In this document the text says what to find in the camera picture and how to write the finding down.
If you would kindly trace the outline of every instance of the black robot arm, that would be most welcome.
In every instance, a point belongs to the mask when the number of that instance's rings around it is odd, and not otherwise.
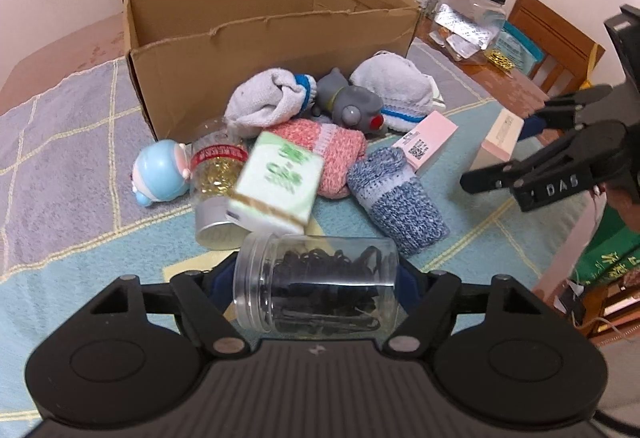
[[[165,284],[123,275],[72,315],[26,365],[44,420],[29,438],[602,438],[604,358],[513,277],[465,284],[401,259],[409,315],[382,344],[251,347],[222,316],[237,255]],[[452,334],[467,313],[484,321]]]
[[[625,5],[606,21],[626,81],[552,98],[534,114],[566,133],[524,161],[462,175],[471,194],[508,187],[523,212],[607,182],[640,203],[640,10]]]

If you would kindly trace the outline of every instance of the cardboard box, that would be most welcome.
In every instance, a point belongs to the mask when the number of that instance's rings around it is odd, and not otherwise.
[[[422,176],[438,159],[457,128],[448,118],[433,111],[393,147],[401,148],[416,175]]]
[[[503,108],[489,134],[480,144],[480,150],[469,170],[509,161],[523,125],[522,118]]]
[[[236,87],[281,67],[351,74],[379,50],[405,56],[409,0],[125,0],[131,80],[156,139],[188,143]]]

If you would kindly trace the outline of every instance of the bottle label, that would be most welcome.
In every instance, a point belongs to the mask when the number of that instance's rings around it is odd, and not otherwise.
[[[231,158],[244,163],[249,158],[246,151],[235,145],[210,145],[204,149],[200,149],[191,158],[191,170],[195,169],[203,161],[212,158]]]

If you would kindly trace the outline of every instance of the green fabric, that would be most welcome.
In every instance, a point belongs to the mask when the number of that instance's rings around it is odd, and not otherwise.
[[[640,265],[640,249],[620,259],[640,243],[640,234],[629,230],[615,209],[607,206],[590,244],[575,267],[572,280],[596,285],[611,282]]]

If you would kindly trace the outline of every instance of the qr code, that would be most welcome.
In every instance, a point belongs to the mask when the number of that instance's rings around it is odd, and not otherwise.
[[[424,141],[418,140],[415,145],[409,149],[409,154],[416,160],[421,160],[428,150],[428,145]]]

